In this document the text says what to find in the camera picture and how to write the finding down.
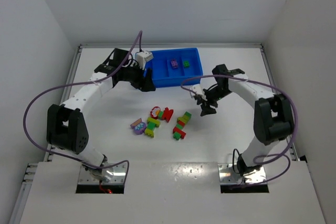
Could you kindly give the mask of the green square lego brick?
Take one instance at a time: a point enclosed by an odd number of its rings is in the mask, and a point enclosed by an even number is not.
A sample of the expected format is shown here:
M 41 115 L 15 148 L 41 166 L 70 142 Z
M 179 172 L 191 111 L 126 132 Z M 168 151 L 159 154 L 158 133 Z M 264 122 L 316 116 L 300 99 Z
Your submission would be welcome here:
M 191 119 L 191 114 L 189 112 L 185 112 L 184 115 L 183 115 L 183 118 L 185 118 L 186 120 L 190 120 Z

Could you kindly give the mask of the purple butterfly lego brick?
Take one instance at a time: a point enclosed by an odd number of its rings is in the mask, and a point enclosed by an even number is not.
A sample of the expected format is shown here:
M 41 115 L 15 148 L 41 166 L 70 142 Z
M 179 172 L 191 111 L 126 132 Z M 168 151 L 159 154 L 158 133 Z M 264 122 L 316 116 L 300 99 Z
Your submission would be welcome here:
M 172 66 L 173 69 L 177 69 L 177 68 L 179 67 L 179 64 L 178 64 L 178 62 L 176 61 L 176 59 L 172 59 L 172 60 L 170 61 L 170 63 L 171 63 L 171 66 Z

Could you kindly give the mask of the red small lego brick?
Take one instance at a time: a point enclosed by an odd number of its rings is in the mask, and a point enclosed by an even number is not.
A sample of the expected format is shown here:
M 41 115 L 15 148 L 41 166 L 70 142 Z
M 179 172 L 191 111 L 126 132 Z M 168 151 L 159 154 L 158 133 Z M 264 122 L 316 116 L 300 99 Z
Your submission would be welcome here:
M 184 128 L 184 124 L 182 123 L 177 123 L 175 127 L 179 128 L 180 130 L 182 130 Z

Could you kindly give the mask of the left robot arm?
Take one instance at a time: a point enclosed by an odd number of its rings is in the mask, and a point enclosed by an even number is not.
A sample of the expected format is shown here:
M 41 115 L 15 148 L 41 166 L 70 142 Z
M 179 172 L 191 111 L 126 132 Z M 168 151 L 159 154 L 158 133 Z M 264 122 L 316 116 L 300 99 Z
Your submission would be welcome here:
M 51 105 L 47 112 L 47 142 L 70 152 L 86 168 L 97 173 L 107 164 L 107 158 L 89 140 L 85 122 L 89 110 L 120 81 L 142 92 L 155 91 L 152 69 L 145 67 L 154 58 L 153 53 L 140 51 L 134 58 L 130 55 L 126 50 L 115 48 L 95 68 L 87 84 L 62 104 Z

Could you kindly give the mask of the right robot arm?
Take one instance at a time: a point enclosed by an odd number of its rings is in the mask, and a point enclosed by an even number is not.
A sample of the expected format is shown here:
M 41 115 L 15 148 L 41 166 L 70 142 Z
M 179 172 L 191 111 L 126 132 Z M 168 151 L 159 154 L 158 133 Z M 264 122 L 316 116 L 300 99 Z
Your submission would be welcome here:
M 201 80 L 201 76 L 185 79 L 181 88 L 190 92 L 191 97 L 201 107 L 201 116 L 216 113 L 219 100 L 234 93 L 247 102 L 254 110 L 254 138 L 236 160 L 239 175 L 260 169 L 284 153 L 271 155 L 270 151 L 296 131 L 297 113 L 292 100 L 268 84 L 248 79 L 241 69 L 227 69 L 225 64 L 217 65 L 210 75 L 216 83 L 207 89 L 200 84 L 187 88 L 185 84 Z

